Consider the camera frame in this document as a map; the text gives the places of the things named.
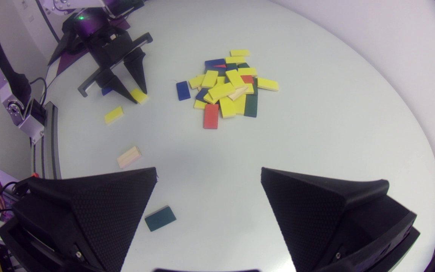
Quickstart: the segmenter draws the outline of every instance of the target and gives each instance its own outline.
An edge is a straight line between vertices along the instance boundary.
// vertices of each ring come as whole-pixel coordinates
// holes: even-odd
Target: white table
[[[144,216],[169,205],[177,221],[150,232],[142,220],[122,271],[294,271],[261,167],[388,179],[389,196],[417,213],[421,232],[394,271],[427,266],[435,246],[435,160],[405,103],[359,54],[265,0],[152,0],[128,21],[133,38],[147,31],[154,38],[143,46],[146,104],[102,96],[96,84],[83,98],[76,87],[97,68],[88,54],[48,91],[59,108],[63,178],[121,171],[116,158],[134,145],[143,157],[126,170],[157,168]],[[178,101],[176,82],[230,49],[250,50],[248,63],[280,91],[259,91],[257,118],[220,118],[219,129],[205,130],[194,100]],[[123,64],[114,72],[128,89],[136,86]],[[103,116],[119,105],[125,116],[105,125]]]

